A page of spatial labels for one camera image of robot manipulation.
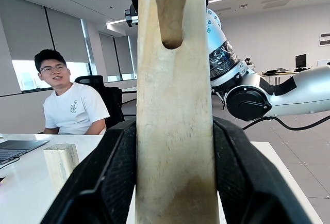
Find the black office chair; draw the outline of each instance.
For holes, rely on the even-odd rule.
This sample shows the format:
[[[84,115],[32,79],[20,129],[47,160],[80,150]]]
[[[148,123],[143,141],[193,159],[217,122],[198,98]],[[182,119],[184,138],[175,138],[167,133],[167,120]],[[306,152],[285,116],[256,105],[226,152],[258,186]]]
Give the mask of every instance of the black office chair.
[[[125,120],[122,112],[122,89],[106,87],[101,75],[81,76],[76,78],[74,82],[91,86],[101,95],[110,114],[110,117],[105,119],[107,129]]]

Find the hole in wood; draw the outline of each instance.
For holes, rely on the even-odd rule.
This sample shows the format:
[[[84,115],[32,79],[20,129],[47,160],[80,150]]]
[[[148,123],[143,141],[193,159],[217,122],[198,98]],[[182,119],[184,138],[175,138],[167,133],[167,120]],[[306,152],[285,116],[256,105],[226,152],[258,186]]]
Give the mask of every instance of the hole in wood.
[[[186,0],[156,0],[161,41],[176,49],[183,41],[183,15]]]

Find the laptop keyboard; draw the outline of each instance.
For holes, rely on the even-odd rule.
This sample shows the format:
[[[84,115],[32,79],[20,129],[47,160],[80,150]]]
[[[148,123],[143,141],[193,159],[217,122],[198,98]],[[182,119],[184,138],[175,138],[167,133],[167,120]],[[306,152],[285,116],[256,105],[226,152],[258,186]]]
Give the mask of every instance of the laptop keyboard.
[[[0,149],[0,162],[15,157],[25,151],[26,149]]]

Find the window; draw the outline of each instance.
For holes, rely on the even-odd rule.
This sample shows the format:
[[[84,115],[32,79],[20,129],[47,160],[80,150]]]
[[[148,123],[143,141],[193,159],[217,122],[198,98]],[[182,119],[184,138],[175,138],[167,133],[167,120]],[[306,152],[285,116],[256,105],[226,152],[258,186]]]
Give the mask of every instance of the window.
[[[38,71],[33,60],[13,60],[12,64],[14,66],[21,91],[51,87],[45,81],[39,79]],[[74,82],[74,80],[79,76],[90,75],[88,63],[67,62],[67,66],[71,72],[70,80],[72,82]]]
[[[123,76],[124,81],[128,81],[130,79],[135,79],[135,76],[133,73],[123,73],[122,76]]]
[[[119,75],[108,76],[108,82],[120,81]]]

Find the eyeglasses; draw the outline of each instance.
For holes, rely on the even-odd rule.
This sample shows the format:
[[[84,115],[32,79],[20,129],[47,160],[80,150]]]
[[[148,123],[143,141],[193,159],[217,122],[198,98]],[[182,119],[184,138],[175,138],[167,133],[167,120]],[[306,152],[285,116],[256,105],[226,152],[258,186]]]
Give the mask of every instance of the eyeglasses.
[[[52,74],[55,69],[58,72],[63,72],[65,69],[67,69],[67,67],[66,67],[66,65],[63,65],[63,64],[59,64],[54,67],[46,66],[46,67],[41,68],[40,72],[44,73],[44,74]]]

